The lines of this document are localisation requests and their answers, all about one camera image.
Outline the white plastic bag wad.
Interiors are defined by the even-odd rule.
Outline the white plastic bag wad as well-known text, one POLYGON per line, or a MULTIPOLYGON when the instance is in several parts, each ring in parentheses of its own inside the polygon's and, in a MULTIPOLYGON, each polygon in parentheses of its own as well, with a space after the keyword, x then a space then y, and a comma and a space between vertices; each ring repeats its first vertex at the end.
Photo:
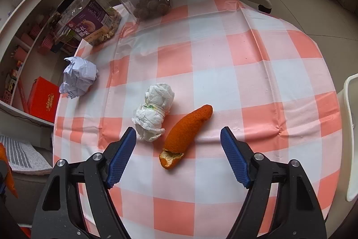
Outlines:
POLYGON ((134 110, 132 122, 140 140, 154 142, 165 129, 162 124, 174 102, 174 92, 169 84, 159 82, 151 85, 144 94, 144 103, 134 110))

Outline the orange peel piece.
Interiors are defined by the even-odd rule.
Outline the orange peel piece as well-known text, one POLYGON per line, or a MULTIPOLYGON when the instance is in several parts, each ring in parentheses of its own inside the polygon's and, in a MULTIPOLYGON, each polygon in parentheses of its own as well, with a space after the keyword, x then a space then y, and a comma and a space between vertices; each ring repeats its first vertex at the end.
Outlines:
POLYGON ((203 105, 180 119, 167 135, 159 161, 163 168, 175 167, 186 154, 189 146, 213 113, 211 105, 203 105))

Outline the white trash bin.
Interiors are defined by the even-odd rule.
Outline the white trash bin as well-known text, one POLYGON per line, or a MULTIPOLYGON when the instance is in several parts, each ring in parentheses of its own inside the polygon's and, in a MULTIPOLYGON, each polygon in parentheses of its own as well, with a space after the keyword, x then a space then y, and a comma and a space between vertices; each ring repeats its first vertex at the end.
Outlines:
POLYGON ((340 188, 347 202, 357 197, 357 74, 349 76, 337 95, 342 118, 340 188))

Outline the orange white checkered tablecloth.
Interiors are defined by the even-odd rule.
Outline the orange white checkered tablecloth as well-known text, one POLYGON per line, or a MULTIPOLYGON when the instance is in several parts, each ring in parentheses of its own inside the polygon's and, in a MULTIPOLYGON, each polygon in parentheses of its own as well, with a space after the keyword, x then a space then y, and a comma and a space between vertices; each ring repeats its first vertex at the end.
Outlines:
POLYGON ((161 135, 138 139, 110 194, 133 238, 224 238, 246 196, 220 143, 229 127, 254 152, 299 161, 323 214, 339 178, 342 126, 331 75, 315 41, 239 0, 172 0, 167 15, 139 22, 118 6, 107 42, 82 42, 96 65, 89 91, 62 96, 53 158, 84 161, 153 110, 153 86, 174 93, 161 135))

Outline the crumpled white paper ball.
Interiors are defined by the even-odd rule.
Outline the crumpled white paper ball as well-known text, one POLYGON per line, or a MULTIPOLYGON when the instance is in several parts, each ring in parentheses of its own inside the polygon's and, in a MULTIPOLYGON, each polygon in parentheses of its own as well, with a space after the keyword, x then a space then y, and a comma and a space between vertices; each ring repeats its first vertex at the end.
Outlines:
POLYGON ((64 59, 68 66, 63 71, 63 82, 59 93, 74 99, 86 94, 97 79, 98 70, 94 63, 72 56, 64 59))

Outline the red gift box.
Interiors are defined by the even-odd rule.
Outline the red gift box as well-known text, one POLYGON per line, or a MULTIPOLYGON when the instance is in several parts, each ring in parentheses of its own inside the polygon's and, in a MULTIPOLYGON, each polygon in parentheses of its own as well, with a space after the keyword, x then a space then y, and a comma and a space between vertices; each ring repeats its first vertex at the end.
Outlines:
POLYGON ((34 80, 28 98, 25 96, 21 78, 19 78, 17 88, 25 113, 50 123, 55 122, 56 109, 60 98, 57 85, 40 76, 34 80))

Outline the purple label nut jar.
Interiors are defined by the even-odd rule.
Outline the purple label nut jar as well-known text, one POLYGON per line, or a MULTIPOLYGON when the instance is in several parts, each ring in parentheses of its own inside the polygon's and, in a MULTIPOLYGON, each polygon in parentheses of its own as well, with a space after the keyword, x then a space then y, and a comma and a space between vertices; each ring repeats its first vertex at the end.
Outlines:
POLYGON ((51 26, 56 41, 69 45, 84 40, 96 46, 114 36, 120 21, 120 13, 106 0, 63 0, 51 26))

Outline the white wall shelf unit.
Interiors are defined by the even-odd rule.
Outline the white wall shelf unit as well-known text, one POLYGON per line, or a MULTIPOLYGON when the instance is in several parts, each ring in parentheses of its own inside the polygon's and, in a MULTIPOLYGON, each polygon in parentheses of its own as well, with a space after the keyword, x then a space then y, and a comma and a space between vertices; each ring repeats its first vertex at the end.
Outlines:
POLYGON ((61 83, 65 52, 38 52, 47 35, 47 18, 61 1, 22 0, 1 27, 1 110, 40 127, 52 127, 53 123, 25 112, 19 89, 28 99, 39 77, 61 83))

